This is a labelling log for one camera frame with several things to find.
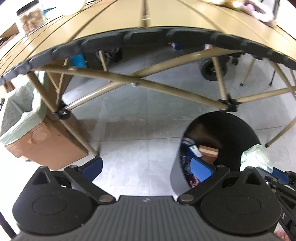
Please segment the metal tube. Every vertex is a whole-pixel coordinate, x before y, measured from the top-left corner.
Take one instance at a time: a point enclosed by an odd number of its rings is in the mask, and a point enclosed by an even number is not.
[[[294,85],[296,85],[296,78],[295,78],[294,72],[293,72],[292,69],[290,69],[290,72],[291,72],[291,75],[292,75],[292,78],[293,78],[293,81],[294,81]]]
[[[105,57],[105,54],[104,54],[103,50],[99,51],[99,56],[100,56],[100,60],[102,62],[102,66],[103,66],[104,71],[108,71],[106,57]]]
[[[122,74],[115,74],[109,72],[103,72],[95,69],[84,69],[84,68],[76,68],[76,67],[66,67],[66,66],[53,66],[53,65],[44,65],[39,67],[40,70],[49,71],[53,73],[65,73],[71,75],[79,75],[88,78],[102,78],[105,80],[112,80],[114,82],[122,83],[122,84],[131,84],[137,83],[138,86],[155,90],[158,92],[170,94],[173,96],[181,97],[184,99],[188,99],[191,101],[195,101],[201,104],[206,104],[218,109],[227,109],[227,105],[220,103],[218,101],[212,100],[210,98],[200,96],[198,94],[188,92],[185,90],[181,90],[169,85],[164,85],[161,83],[156,83],[150,80],[144,80],[135,76],[126,76]]]
[[[245,81],[247,80],[247,78],[249,77],[249,75],[250,75],[250,73],[251,73],[251,71],[252,71],[252,68],[253,68],[253,66],[254,66],[254,64],[255,64],[255,61],[256,61],[256,59],[253,58],[252,61],[251,61],[250,66],[249,66],[248,73],[247,73],[247,75],[246,75],[244,81],[240,84],[240,86],[244,86]]]
[[[85,103],[87,101],[90,101],[90,100],[92,100],[92,99],[94,99],[94,98],[96,98],[96,97],[98,97],[98,96],[100,96],[102,94],[105,94],[105,93],[107,93],[107,92],[109,92],[111,90],[114,90],[114,89],[116,89],[118,87],[121,87],[121,86],[123,86],[123,84],[115,83],[115,82],[107,84],[107,85],[101,87],[100,89],[97,89],[97,90],[95,90],[95,91],[81,97],[80,99],[72,102],[71,104],[67,105],[64,109],[65,110],[72,110],[75,107],[80,106],[80,105],[82,105],[83,103]]]
[[[35,75],[34,72],[29,72],[27,73],[27,76],[33,85],[34,88],[40,93],[42,100],[46,104],[46,106],[50,109],[51,112],[55,113],[58,111],[58,107],[56,104],[54,104],[49,96],[48,93],[46,92],[45,88],[43,85],[39,82],[37,76]],[[76,131],[69,123],[67,120],[61,120],[59,121],[66,127],[66,129],[89,151],[91,152],[94,156],[97,156],[98,153],[91,147],[91,145],[84,140],[84,138],[80,135],[78,131]]]
[[[202,50],[199,52],[195,53],[190,53],[186,54],[180,57],[176,57],[167,61],[164,61],[159,64],[155,64],[153,66],[141,69],[139,71],[136,71],[132,73],[132,76],[138,76],[138,77],[146,77],[158,72],[161,72],[166,69],[170,69],[173,67],[177,67],[183,64],[191,63],[193,61],[197,61],[200,59],[206,59],[206,58],[211,58],[211,57],[216,57],[216,56],[221,56],[221,55],[226,55],[226,54],[231,54],[231,53],[237,53],[240,52],[239,50],[227,50],[223,48],[212,48],[209,50]]]
[[[274,70],[279,74],[279,76],[281,77],[283,82],[289,88],[289,90],[290,90],[291,94],[293,95],[294,99],[296,100],[296,93],[295,93],[295,91],[293,89],[293,86],[290,84],[288,78],[286,77],[286,75],[284,74],[282,69],[279,67],[279,65],[277,63],[272,62],[272,61],[270,61],[268,59],[267,59],[267,61],[271,64],[271,66],[274,68]]]
[[[227,90],[226,90],[225,82],[223,79],[222,69],[221,69],[219,60],[217,57],[212,57],[212,61],[213,61],[214,69],[216,71],[216,77],[217,77],[217,81],[218,81],[221,99],[226,100],[227,99]]]
[[[278,133],[272,140],[267,142],[265,144],[265,147],[268,148],[271,146],[272,143],[274,143],[276,140],[278,140],[283,134],[285,134],[291,127],[296,123],[296,117],[280,132]]]
[[[256,95],[250,95],[250,96],[237,98],[236,100],[241,103],[248,103],[248,102],[251,102],[254,100],[261,100],[261,99],[265,99],[268,97],[281,95],[281,94],[285,94],[285,93],[289,93],[289,92],[290,92],[289,88],[283,88],[283,89],[279,89],[279,90],[268,91],[268,92],[264,92],[264,93],[260,93],[260,94],[256,94]]]

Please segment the screw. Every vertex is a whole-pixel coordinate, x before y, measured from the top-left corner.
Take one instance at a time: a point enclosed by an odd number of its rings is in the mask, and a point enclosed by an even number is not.
[[[180,199],[183,202],[191,202],[194,200],[194,196],[191,194],[183,194],[180,196]]]
[[[100,196],[99,201],[101,202],[111,202],[113,201],[113,197],[109,194],[104,194],[102,196]]]

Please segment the gray concrete floor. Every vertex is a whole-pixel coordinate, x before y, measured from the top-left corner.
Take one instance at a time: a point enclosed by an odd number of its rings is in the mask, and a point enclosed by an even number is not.
[[[171,47],[124,49],[124,59],[110,70],[129,74],[182,54]],[[225,82],[233,98],[285,87],[277,74],[273,86],[268,85],[273,69],[266,61],[256,61],[245,86],[240,87],[250,61],[251,56],[244,55],[238,66],[228,65]],[[289,70],[282,67],[292,80]],[[220,97],[217,83],[205,80],[196,62],[147,79],[212,99]],[[68,104],[105,84],[104,80],[73,77],[63,100]],[[103,171],[94,183],[118,198],[119,195],[174,195],[169,174],[180,139],[193,119],[214,110],[189,100],[126,85],[75,108],[73,113],[85,128],[85,138],[100,151],[104,161]],[[246,121],[265,144],[296,116],[296,103],[288,93],[242,104],[234,114]],[[295,144],[296,126],[267,149],[272,164],[282,170],[296,171]],[[1,162],[1,195],[5,198],[1,199],[0,210],[17,229],[12,205],[38,165],[24,163],[3,148],[0,151],[5,157]],[[92,157],[89,155],[75,164],[82,165]]]

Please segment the white plastic bag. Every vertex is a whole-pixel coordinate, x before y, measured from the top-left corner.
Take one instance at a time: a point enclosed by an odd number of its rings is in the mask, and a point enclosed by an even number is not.
[[[269,173],[274,171],[267,152],[259,144],[243,152],[240,171],[242,172],[246,167],[260,167]]]

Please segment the plastic jar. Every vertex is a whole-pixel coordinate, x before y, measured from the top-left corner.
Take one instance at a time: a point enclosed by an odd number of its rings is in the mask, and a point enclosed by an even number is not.
[[[17,28],[25,35],[33,32],[44,24],[42,5],[34,0],[17,11]]]

